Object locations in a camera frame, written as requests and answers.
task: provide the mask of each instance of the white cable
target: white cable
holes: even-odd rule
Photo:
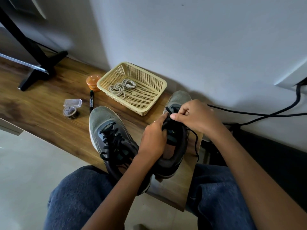
[[[124,94],[123,99],[125,99],[125,88],[135,88],[136,84],[130,79],[123,79],[121,83],[116,83],[115,85],[109,86],[109,91],[113,94],[115,94],[117,97]]]

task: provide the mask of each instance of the black stand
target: black stand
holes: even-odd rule
[[[56,55],[47,57],[36,43],[25,37],[2,8],[0,8],[0,22],[30,53],[30,55],[33,56],[33,58],[40,64],[40,67],[45,71],[33,70],[33,72],[20,83],[18,89],[25,91],[37,80],[48,80],[52,77],[55,74],[54,66],[65,58],[68,53],[66,51],[61,51]]]

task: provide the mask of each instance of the forearm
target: forearm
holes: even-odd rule
[[[210,138],[235,177],[258,229],[306,229],[307,214],[228,129],[220,125]]]
[[[82,230],[122,229],[138,189],[152,165],[151,161],[137,155]]]

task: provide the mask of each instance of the hand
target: hand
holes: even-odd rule
[[[152,165],[163,154],[166,145],[166,129],[162,131],[162,124],[167,113],[161,115],[156,121],[148,125],[142,136],[138,155],[152,162]]]
[[[199,100],[183,104],[178,114],[171,114],[173,120],[183,123],[192,130],[197,130],[210,137],[219,128],[221,121],[214,115],[213,110]]]

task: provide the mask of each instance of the beige plastic basket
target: beige plastic basket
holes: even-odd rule
[[[126,97],[125,100],[122,100],[124,97],[123,94],[117,97],[108,88],[110,85],[115,85],[125,78],[134,81],[136,87],[133,89],[125,88]],[[97,87],[109,97],[141,116],[148,113],[166,86],[167,83],[165,80],[128,62],[118,64],[97,82]]]

